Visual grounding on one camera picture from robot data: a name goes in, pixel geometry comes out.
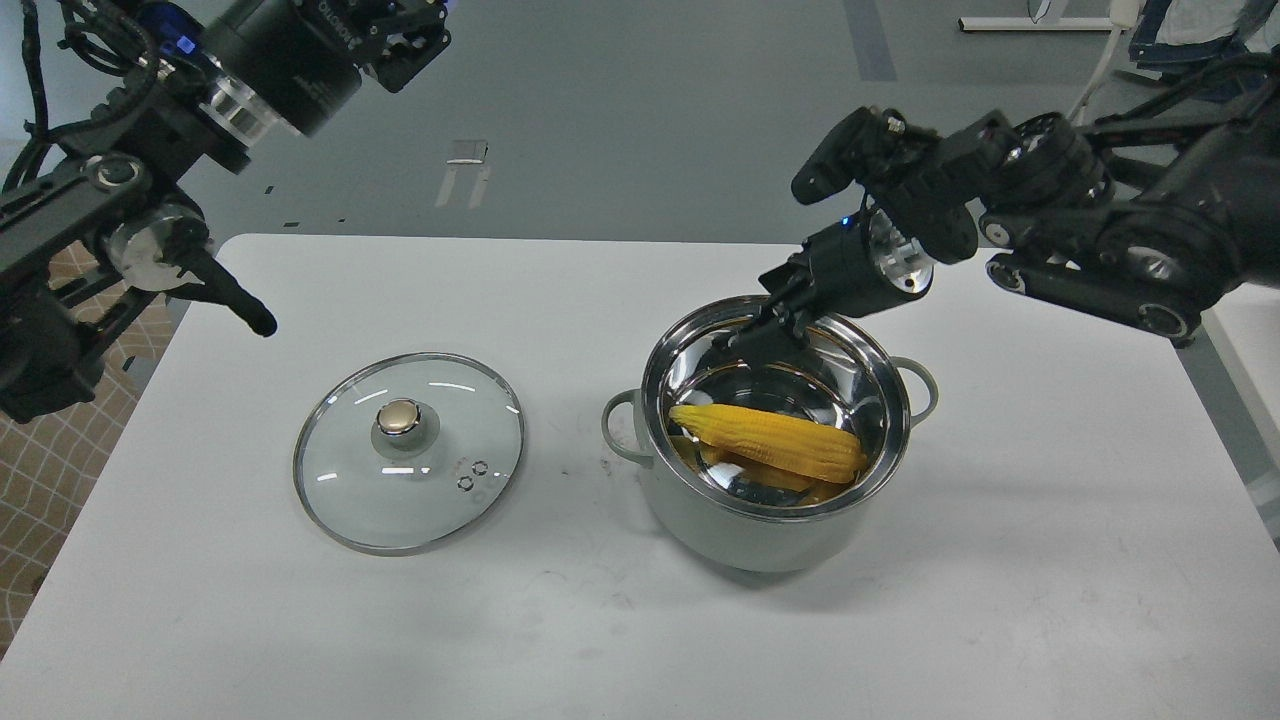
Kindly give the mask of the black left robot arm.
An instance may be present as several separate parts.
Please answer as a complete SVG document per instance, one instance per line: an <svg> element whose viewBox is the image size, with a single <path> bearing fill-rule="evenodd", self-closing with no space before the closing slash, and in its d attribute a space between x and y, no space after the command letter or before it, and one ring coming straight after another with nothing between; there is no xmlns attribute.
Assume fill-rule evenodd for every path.
<svg viewBox="0 0 1280 720"><path fill-rule="evenodd" d="M444 1L234 1L209 23L172 1L64 1L61 47L118 79L52 126L38 9L20 3L35 117L3 183L3 414L90 404L108 350L159 296L276 319L214 256L180 178L238 173L273 128L312 136L364 78L397 94L451 45Z"/></svg>

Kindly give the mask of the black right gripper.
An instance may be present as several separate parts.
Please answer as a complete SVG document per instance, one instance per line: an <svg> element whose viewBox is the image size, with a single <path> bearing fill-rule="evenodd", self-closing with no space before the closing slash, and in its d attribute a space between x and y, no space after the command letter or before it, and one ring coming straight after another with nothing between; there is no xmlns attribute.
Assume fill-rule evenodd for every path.
<svg viewBox="0 0 1280 720"><path fill-rule="evenodd" d="M808 237L785 263L759 275L768 297L712 347L748 366L799 360L822 315L861 318L923 299L936 260L878 206L863 208Z"/></svg>

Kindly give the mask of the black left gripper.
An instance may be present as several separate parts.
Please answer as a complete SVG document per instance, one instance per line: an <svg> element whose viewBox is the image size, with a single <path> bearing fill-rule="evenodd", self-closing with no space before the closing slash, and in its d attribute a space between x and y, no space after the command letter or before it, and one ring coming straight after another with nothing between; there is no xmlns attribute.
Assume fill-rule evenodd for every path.
<svg viewBox="0 0 1280 720"><path fill-rule="evenodd" d="M297 133L316 135L375 79L401 92L451 45L445 1L234 1L205 51Z"/></svg>

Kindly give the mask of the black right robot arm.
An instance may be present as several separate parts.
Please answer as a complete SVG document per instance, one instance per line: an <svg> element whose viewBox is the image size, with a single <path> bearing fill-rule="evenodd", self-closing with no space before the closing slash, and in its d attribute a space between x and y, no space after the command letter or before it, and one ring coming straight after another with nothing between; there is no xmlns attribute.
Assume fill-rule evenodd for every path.
<svg viewBox="0 0 1280 720"><path fill-rule="evenodd" d="M1277 53L1216 61L1085 126L991 111L942 137L859 108L790 188L813 205L852 184L860 208L762 274L762 309L717 351L796 356L822 316L919 300L934 265L980 242L1000 288L1181 343L1225 293L1277 286Z"/></svg>

